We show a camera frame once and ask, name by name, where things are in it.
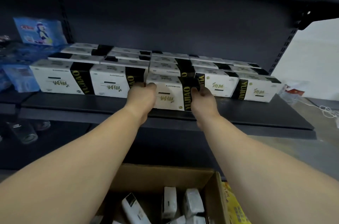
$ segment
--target finger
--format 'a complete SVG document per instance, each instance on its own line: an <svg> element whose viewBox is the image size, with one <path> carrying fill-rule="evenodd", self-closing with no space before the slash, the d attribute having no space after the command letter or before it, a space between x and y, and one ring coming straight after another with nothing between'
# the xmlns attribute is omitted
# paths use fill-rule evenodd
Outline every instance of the finger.
<svg viewBox="0 0 339 224"><path fill-rule="evenodd" d="M194 100L195 98L198 98L200 96L199 91L197 90L196 87L192 87L191 95L192 95L192 100Z"/></svg>
<svg viewBox="0 0 339 224"><path fill-rule="evenodd" d="M211 91L207 87L203 86L200 88L200 94L201 96L212 95Z"/></svg>
<svg viewBox="0 0 339 224"><path fill-rule="evenodd" d="M157 90L157 85L154 83L148 83L146 85L147 88L150 88L151 90L153 90L154 92Z"/></svg>
<svg viewBox="0 0 339 224"><path fill-rule="evenodd" d="M145 87L145 83L144 82L135 82L133 84L133 86L136 86L136 87Z"/></svg>

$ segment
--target person's right hand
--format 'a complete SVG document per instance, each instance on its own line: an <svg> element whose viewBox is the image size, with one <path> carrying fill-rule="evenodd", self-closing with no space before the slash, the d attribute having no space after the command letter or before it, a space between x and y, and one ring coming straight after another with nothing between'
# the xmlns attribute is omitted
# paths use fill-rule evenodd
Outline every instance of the person's right hand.
<svg viewBox="0 0 339 224"><path fill-rule="evenodd" d="M217 102L210 90L206 87L201 87L200 91L193 87L191 94L191 109L193 115L197 119L198 127L203 129L206 120L211 120L220 116L217 109Z"/></svg>

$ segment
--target forearm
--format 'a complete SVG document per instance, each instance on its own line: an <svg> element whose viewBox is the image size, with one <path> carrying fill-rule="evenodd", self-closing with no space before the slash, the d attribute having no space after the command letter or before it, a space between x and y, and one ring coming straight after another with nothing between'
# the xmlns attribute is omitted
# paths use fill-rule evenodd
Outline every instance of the forearm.
<svg viewBox="0 0 339 224"><path fill-rule="evenodd" d="M338 182L279 150L251 139L222 117L203 131L252 223L331 223Z"/></svg>
<svg viewBox="0 0 339 224"><path fill-rule="evenodd" d="M0 184L2 221L89 222L133 143L139 125L140 119L122 109L91 132L5 180Z"/></svg>

